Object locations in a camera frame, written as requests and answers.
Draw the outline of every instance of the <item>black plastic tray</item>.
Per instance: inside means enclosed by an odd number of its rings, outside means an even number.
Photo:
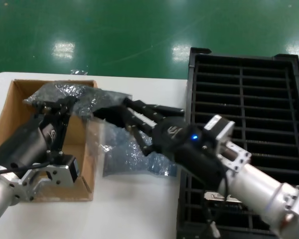
[[[235,121],[232,141],[252,153],[251,164],[280,182],[299,185],[298,56],[216,56],[191,48],[187,90],[187,122],[204,127],[215,114]],[[201,189],[182,171],[178,239],[197,239],[204,228]],[[209,206],[214,214],[219,203]],[[227,203],[216,224],[226,239],[274,237],[258,215],[237,203]]]

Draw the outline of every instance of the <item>black cable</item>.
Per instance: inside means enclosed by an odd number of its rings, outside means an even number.
[[[222,176],[223,176],[223,178],[224,178],[224,180],[225,180],[225,195],[224,195],[224,200],[223,200],[222,205],[220,206],[220,208],[219,208],[218,211],[216,212],[215,216],[214,216],[213,218],[211,218],[211,219],[209,220],[209,222],[206,224],[206,227],[202,230],[202,232],[201,232],[201,234],[200,234],[200,238],[203,238],[203,236],[204,236],[203,234],[206,232],[207,229],[210,228],[210,225],[211,225],[213,222],[216,222],[217,219],[221,216],[221,214],[222,214],[222,212],[223,212],[223,210],[224,210],[224,208],[225,208],[225,206],[226,206],[226,201],[227,201],[227,198],[228,198],[228,195],[229,195],[229,190],[228,190],[228,178],[227,178],[227,175],[226,175],[226,171],[225,171],[225,169],[224,169],[224,166],[223,166],[223,164],[222,164],[218,159],[215,159],[215,161],[216,161],[216,163],[219,165],[220,170],[221,170],[221,173],[222,173]]]
[[[17,173],[17,172],[28,171],[30,169],[44,168],[44,167],[48,166],[49,164],[50,164],[50,162],[45,162],[45,163],[40,163],[40,164],[35,164],[35,165],[25,166],[25,167],[20,167],[20,168],[4,169],[4,170],[0,170],[0,174]]]

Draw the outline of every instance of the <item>plastic bag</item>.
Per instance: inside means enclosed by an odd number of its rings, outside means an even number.
[[[143,155],[134,138],[124,129],[93,117],[92,112],[99,108],[120,105],[125,97],[130,95],[103,91],[98,88],[67,82],[51,82],[42,86],[25,103],[33,101],[56,102],[66,96],[75,96],[78,102],[73,107],[73,113],[83,120],[88,119],[87,146],[93,155],[98,155],[101,149],[105,154],[103,176],[118,173],[144,173],[146,171],[155,175],[176,176],[177,167],[165,156],[151,153]],[[103,125],[101,137],[99,124]],[[151,138],[142,133],[147,144]]]
[[[95,130],[88,134],[87,142],[93,146],[99,145],[104,153],[103,176],[145,172],[158,176],[177,175],[176,164],[164,155],[153,152],[145,157],[135,139],[125,129],[96,118],[89,120],[90,124],[95,122],[103,126],[103,131]],[[140,133],[145,143],[150,145],[151,138],[143,132]]]
[[[73,114],[88,118],[92,116],[92,112],[99,108],[119,105],[124,98],[132,97],[127,94],[104,91],[87,85],[51,82],[43,85],[24,102],[27,104],[31,104],[33,101],[56,102],[66,96],[75,96],[79,100],[73,107]]]

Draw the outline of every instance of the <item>green floor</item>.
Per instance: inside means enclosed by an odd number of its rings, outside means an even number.
[[[186,79],[191,46],[299,55],[299,0],[0,0],[0,72]]]

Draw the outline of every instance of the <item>robotic hand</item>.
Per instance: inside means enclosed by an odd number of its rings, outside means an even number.
[[[130,110],[156,125],[151,127]],[[259,214],[277,236],[299,238],[299,186],[280,183],[249,164],[251,153],[230,141],[233,121],[216,115],[200,130],[185,123],[182,117],[171,116],[177,115],[171,112],[125,99],[121,106],[99,109],[94,116],[126,128],[144,155],[161,153],[212,191],[224,195],[225,200],[229,195],[238,199]],[[139,130],[152,137],[152,145],[144,143]],[[208,226],[218,238],[214,221],[210,220]]]
[[[75,97],[34,102],[36,114],[0,146],[0,217],[20,200],[32,201],[45,185],[74,185],[76,158],[61,149],[75,102]],[[41,172],[48,178],[40,178]]]

